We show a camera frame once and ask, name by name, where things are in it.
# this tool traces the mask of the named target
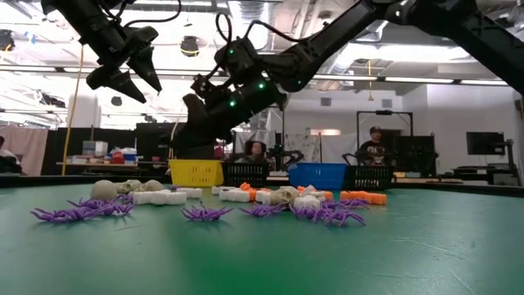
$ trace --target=white wall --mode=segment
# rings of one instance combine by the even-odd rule
[[[440,153],[437,159],[439,173],[450,171],[457,166],[483,166],[486,162],[507,162],[507,156],[469,156],[466,132],[504,132],[505,138],[512,138],[517,142],[518,114],[511,88],[455,85],[427,85],[426,88],[426,97],[421,88],[417,88],[404,97],[404,103],[419,96],[421,102],[413,104],[416,106],[413,111],[417,118],[427,118],[426,122],[424,119],[418,119],[417,123],[419,126],[425,124],[426,130],[424,132],[415,128],[420,134],[435,134],[436,150]],[[515,148],[513,154],[517,163],[520,159],[519,153]]]
[[[320,98],[331,98],[331,107],[321,107]],[[339,129],[342,134],[356,132],[356,112],[382,110],[382,99],[392,99],[393,111],[402,110],[402,97],[394,91],[373,91],[373,101],[369,101],[369,91],[329,91],[303,90],[293,93],[286,108],[286,133],[303,134],[306,128]],[[360,116],[361,134],[368,136],[369,129],[379,125],[383,129],[405,129],[406,124],[397,116]]]

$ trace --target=ceiling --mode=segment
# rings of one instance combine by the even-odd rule
[[[174,3],[176,1],[137,0],[123,14],[123,22],[170,17],[176,8]],[[480,9],[492,14],[515,6],[514,1],[481,0],[478,4]],[[224,45],[215,28],[217,11],[228,13],[232,17],[235,35],[243,35],[251,20],[260,19],[269,22],[284,34],[298,39],[319,31],[324,22],[333,21],[351,5],[352,0],[184,0],[183,13],[179,18],[169,23],[152,24],[160,34],[153,42],[153,62],[157,70],[210,70],[215,65],[213,56],[216,49]],[[225,30],[225,21],[221,22],[221,26]],[[12,30],[16,43],[13,51],[0,53],[0,68],[79,66],[80,46],[76,41],[79,36],[59,13],[53,12],[45,16],[39,1],[0,0],[0,30]],[[198,37],[198,43],[201,45],[198,57],[185,57],[180,52],[180,43],[184,36]],[[278,53],[291,46],[289,41],[276,34],[270,34],[261,26],[253,29],[250,39],[256,48],[264,52]],[[413,27],[377,22],[368,27],[352,44],[327,60],[319,73],[451,79],[496,78],[466,52],[454,47],[449,40],[429,36]],[[84,67],[96,67],[96,60],[96,54],[86,47]],[[144,112],[164,114],[159,116],[162,120],[178,120],[179,115],[176,114],[185,114],[181,97],[189,91],[189,80],[172,77],[163,79],[161,82],[164,90],[160,95],[143,81],[136,79],[134,82],[145,93],[148,100],[146,106],[132,99],[125,99],[121,107],[115,107],[111,105],[111,98],[122,95],[110,89],[96,90],[102,103],[103,114],[133,113],[132,116],[104,116],[104,125],[133,128],[134,123],[143,121],[143,116],[139,114]],[[42,93],[62,100],[67,105],[68,97],[75,90],[75,74],[0,71],[0,86],[0,108],[56,109],[41,103]],[[322,91],[358,92],[367,89],[368,83],[324,80],[312,82],[308,87]],[[397,90],[401,93],[405,84],[375,83],[373,87]],[[60,125],[63,124],[66,115],[37,114],[31,115],[30,118],[43,124]]]

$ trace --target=computer monitor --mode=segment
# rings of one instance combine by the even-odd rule
[[[506,154],[504,133],[502,132],[467,132],[468,155],[500,155]]]

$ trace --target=black t-shirt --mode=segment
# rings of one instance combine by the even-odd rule
[[[374,141],[367,141],[360,146],[359,153],[366,165],[384,166],[386,164],[386,148]]]

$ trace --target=green table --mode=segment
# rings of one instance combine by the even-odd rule
[[[0,189],[1,294],[524,293],[524,199],[392,189],[345,228],[237,210],[190,223],[176,206],[68,225],[29,214],[89,189]]]

